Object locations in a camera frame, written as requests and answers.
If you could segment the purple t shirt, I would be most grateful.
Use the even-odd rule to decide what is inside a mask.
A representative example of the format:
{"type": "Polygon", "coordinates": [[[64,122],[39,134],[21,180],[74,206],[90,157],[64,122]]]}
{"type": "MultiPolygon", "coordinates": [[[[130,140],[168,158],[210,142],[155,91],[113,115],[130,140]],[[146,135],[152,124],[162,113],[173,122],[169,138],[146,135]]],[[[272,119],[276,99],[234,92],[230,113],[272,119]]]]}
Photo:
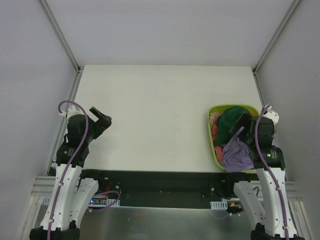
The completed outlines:
{"type": "MultiPolygon", "coordinates": [[[[223,147],[223,162],[221,165],[229,173],[244,172],[264,168],[256,143],[249,147],[239,139],[239,133],[235,134],[223,147]]],[[[274,145],[259,145],[264,161],[271,168],[281,168],[284,164],[284,155],[279,147],[274,145]]]]}

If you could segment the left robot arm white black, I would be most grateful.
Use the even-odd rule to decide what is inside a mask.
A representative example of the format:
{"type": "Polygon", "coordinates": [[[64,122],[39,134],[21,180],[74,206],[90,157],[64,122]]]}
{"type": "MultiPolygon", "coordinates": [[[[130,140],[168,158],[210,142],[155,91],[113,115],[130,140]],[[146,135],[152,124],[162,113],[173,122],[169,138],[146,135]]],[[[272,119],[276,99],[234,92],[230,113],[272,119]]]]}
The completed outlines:
{"type": "Polygon", "coordinates": [[[31,240],[78,240],[83,216],[94,194],[105,191],[99,177],[80,178],[89,155],[90,143],[112,125],[112,118],[95,107],[92,120],[79,105],[72,103],[59,114],[66,118],[66,133],[56,152],[55,182],[46,213],[38,228],[30,231],[31,240]]]}

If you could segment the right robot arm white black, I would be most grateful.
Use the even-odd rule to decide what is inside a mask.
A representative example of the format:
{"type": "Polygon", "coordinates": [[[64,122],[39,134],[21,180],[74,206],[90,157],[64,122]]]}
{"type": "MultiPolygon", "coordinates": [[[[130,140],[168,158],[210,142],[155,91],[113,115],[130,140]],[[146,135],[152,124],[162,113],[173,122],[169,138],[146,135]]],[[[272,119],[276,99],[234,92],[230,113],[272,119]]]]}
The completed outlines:
{"type": "Polygon", "coordinates": [[[252,240],[299,240],[290,213],[285,186],[285,165],[280,148],[272,145],[274,124],[279,116],[264,108],[258,117],[251,117],[237,133],[249,147],[249,158],[258,176],[263,203],[255,195],[248,180],[232,180],[225,184],[230,197],[238,197],[251,224],[252,240]]]}

